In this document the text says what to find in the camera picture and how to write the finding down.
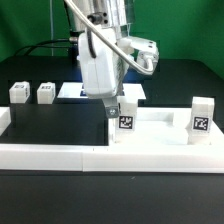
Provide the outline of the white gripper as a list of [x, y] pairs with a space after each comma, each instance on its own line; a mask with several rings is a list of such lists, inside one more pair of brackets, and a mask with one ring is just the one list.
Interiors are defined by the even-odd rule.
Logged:
[[89, 98], [105, 98], [103, 104], [108, 118], [119, 116], [117, 98], [118, 86], [128, 70], [128, 64], [91, 33], [93, 49], [96, 57], [90, 54], [88, 31], [79, 36], [78, 51], [82, 81], [85, 93]]

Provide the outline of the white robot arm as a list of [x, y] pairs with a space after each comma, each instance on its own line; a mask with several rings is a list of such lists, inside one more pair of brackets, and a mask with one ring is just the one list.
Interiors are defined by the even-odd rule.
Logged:
[[69, 19], [79, 33], [78, 58], [84, 90], [89, 99], [101, 99], [108, 118], [119, 116], [117, 97], [121, 94], [122, 81], [129, 64], [106, 45], [84, 23], [90, 22], [110, 43], [126, 55], [131, 51], [123, 46], [125, 36], [122, 28], [127, 25], [126, 3], [124, 0], [66, 0], [65, 5], [73, 3], [77, 11], [71, 8]]

